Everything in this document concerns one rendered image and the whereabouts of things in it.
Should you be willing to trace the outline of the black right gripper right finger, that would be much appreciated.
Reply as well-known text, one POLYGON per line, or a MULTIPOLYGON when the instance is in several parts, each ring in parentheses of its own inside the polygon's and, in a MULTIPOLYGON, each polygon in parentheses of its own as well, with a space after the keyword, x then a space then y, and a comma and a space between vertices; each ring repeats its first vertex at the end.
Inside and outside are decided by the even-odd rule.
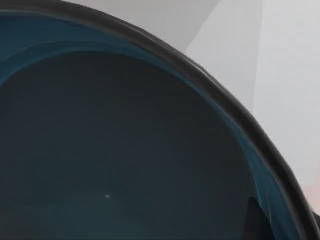
POLYGON ((314 240, 320 240, 320 215, 317 214, 316 212, 313 212, 313 217, 314 217, 316 225, 317 225, 317 227, 316 227, 317 235, 314 240))

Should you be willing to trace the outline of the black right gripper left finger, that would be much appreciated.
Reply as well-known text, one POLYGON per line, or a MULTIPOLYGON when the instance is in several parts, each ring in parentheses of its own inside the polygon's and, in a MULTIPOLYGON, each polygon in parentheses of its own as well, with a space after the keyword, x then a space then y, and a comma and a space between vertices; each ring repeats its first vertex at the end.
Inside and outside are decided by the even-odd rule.
POLYGON ((246 207, 245 240, 275 240, 269 219, 253 197, 246 207))

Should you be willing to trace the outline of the blue cup with black rim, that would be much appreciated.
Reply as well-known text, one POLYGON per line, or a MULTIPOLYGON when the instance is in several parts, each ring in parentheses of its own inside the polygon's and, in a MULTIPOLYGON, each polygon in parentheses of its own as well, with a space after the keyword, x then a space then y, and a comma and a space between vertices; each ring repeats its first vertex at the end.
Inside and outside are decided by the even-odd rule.
POLYGON ((212 75, 63 0, 0 0, 0 240, 314 240, 292 170, 212 75))

